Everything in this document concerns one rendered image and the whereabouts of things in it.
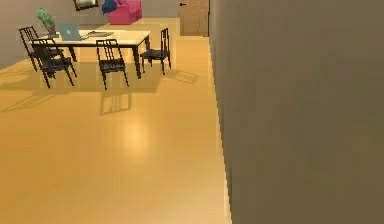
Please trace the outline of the black wooden chair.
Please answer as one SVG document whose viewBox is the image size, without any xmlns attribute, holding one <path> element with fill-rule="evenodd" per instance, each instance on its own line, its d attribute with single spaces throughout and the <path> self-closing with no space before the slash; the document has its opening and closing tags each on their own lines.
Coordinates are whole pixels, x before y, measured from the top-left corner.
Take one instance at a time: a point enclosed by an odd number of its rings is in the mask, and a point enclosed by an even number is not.
<svg viewBox="0 0 384 224">
<path fill-rule="evenodd" d="M 27 51 L 27 54 L 30 57 L 33 68 L 34 68 L 35 72 L 37 72 L 37 66 L 36 66 L 36 63 L 34 60 L 34 59 L 37 59 L 37 56 L 35 55 L 32 48 L 28 47 L 27 42 L 32 43 L 33 40 L 43 39 L 43 38 L 39 37 L 39 35 L 37 34 L 37 31 L 35 30 L 35 28 L 33 26 L 20 28 L 19 33 L 20 33 L 21 40 L 24 44 L 24 47 Z M 56 56 L 60 56 L 60 54 L 63 53 L 63 49 L 59 49 L 59 48 L 56 49 L 55 47 L 51 47 L 50 52 L 51 52 L 53 57 L 56 57 Z M 48 72 L 48 77 L 52 78 L 53 76 L 54 76 L 54 72 Z"/>
<path fill-rule="evenodd" d="M 172 68 L 169 29 L 164 28 L 161 30 L 159 49 L 148 49 L 144 53 L 142 53 L 140 57 L 141 61 L 147 60 L 150 65 L 153 65 L 154 60 L 159 60 L 161 64 L 162 74 L 165 74 L 165 59 L 168 60 L 169 68 Z"/>
<path fill-rule="evenodd" d="M 70 84 L 74 85 L 69 72 L 69 69 L 72 69 L 74 75 L 77 75 L 72 60 L 64 56 L 54 39 L 35 39 L 32 41 L 32 47 L 48 88 L 51 88 L 49 78 L 56 78 L 55 73 L 59 71 L 65 71 Z"/>
<path fill-rule="evenodd" d="M 107 89 L 106 75 L 113 72 L 122 72 L 126 85 L 129 85 L 126 65 L 118 41 L 116 39 L 97 40 L 96 52 L 104 89 Z"/>
</svg>

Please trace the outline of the brown wooden room door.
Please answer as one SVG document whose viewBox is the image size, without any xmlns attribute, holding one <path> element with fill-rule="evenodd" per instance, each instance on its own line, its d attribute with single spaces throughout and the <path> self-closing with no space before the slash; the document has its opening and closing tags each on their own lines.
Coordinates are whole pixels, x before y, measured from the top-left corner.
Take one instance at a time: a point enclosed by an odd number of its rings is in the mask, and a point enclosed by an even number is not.
<svg viewBox="0 0 384 224">
<path fill-rule="evenodd" d="M 179 0 L 180 34 L 208 36 L 210 0 Z"/>
</svg>

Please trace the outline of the dark framed wall picture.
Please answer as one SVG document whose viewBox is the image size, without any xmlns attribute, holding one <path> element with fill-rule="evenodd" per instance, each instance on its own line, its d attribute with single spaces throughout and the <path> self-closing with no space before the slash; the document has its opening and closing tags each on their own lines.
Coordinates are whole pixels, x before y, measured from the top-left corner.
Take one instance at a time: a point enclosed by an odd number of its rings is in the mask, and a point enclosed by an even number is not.
<svg viewBox="0 0 384 224">
<path fill-rule="evenodd" d="M 77 11 L 98 7 L 98 0 L 73 0 Z"/>
</svg>

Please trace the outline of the teal laptop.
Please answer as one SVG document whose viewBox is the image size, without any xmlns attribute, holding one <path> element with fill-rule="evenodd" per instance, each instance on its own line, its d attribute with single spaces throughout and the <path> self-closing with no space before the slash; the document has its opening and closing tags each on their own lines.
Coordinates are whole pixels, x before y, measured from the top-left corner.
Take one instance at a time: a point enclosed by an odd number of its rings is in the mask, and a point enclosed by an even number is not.
<svg viewBox="0 0 384 224">
<path fill-rule="evenodd" d="M 57 29 L 63 41 L 82 41 L 88 38 L 80 34 L 77 24 L 59 24 Z"/>
</svg>

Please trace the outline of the green house plant in pot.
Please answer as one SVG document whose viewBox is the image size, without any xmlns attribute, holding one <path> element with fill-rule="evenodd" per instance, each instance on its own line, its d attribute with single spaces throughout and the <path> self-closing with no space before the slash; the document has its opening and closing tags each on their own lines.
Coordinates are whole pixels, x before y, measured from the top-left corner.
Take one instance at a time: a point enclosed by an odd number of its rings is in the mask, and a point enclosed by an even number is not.
<svg viewBox="0 0 384 224">
<path fill-rule="evenodd" d="M 49 38 L 57 38 L 56 24 L 53 16 L 45 9 L 38 8 L 35 10 L 37 18 L 43 23 L 44 28 L 48 31 Z"/>
</svg>

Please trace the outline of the cream table with black legs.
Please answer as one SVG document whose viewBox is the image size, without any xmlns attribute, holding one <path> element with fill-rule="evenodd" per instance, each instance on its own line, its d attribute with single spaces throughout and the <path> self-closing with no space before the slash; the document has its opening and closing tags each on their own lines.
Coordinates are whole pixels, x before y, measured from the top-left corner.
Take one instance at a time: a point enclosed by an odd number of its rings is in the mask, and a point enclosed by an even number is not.
<svg viewBox="0 0 384 224">
<path fill-rule="evenodd" d="M 82 41 L 63 41 L 60 35 L 60 39 L 55 38 L 55 42 L 60 49 L 63 49 L 65 57 L 70 57 L 73 62 L 76 62 L 76 55 L 74 53 L 75 47 L 95 47 L 97 40 L 104 39 L 116 39 L 120 45 L 120 48 L 130 48 L 133 52 L 137 77 L 141 78 L 140 63 L 138 47 L 142 42 L 145 42 L 146 47 L 150 48 L 149 45 L 150 31 L 124 31 L 115 30 L 114 33 L 107 37 L 88 37 Z"/>
</svg>

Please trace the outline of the blue cloth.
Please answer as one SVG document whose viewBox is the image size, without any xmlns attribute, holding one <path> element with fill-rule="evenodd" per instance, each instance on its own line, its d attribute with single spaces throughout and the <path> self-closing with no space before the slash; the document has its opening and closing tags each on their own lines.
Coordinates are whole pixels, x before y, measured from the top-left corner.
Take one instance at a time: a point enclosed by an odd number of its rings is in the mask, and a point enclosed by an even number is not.
<svg viewBox="0 0 384 224">
<path fill-rule="evenodd" d="M 105 0 L 104 3 L 102 4 L 102 13 L 103 14 L 108 14 L 117 9 L 117 3 L 115 0 Z"/>
</svg>

